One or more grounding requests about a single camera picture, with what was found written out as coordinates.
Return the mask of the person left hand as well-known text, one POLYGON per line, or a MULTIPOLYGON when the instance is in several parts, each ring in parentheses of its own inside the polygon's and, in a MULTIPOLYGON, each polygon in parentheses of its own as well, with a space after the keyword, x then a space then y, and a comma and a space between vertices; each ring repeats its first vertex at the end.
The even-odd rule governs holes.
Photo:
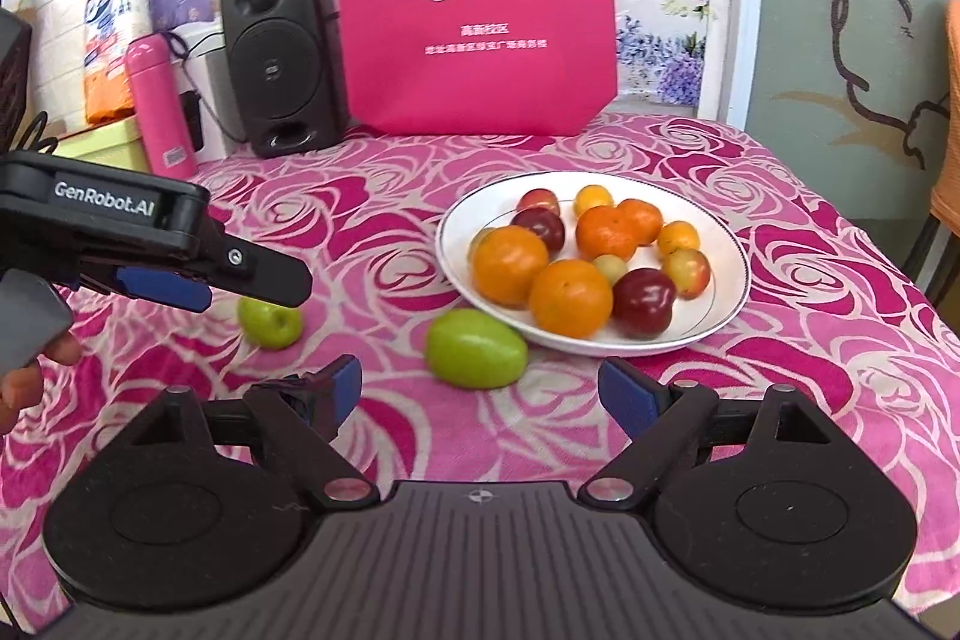
MULTIPOLYGON (((82 346, 75 336, 65 333, 44 349, 43 356, 55 364, 75 365, 82 358, 82 346)), ((23 411, 39 404, 43 399, 43 393, 43 370, 37 360, 3 375, 2 403, 0 403, 0 435, 2 437, 13 431, 23 411)))

